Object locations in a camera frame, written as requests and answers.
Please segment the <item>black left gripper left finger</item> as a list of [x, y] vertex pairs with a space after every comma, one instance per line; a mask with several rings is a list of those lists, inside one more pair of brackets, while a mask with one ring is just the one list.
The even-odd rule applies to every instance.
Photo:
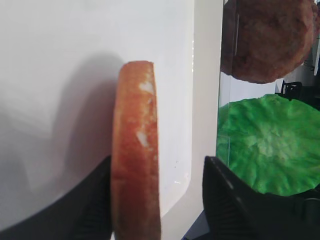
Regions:
[[49, 207], [0, 232], [2, 240], [109, 240], [111, 157]]

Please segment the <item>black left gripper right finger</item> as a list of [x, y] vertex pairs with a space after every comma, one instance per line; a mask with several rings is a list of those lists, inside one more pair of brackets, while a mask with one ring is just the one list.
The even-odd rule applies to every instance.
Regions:
[[259, 193], [222, 161], [206, 156], [203, 207], [214, 240], [318, 240], [320, 187], [280, 196]]

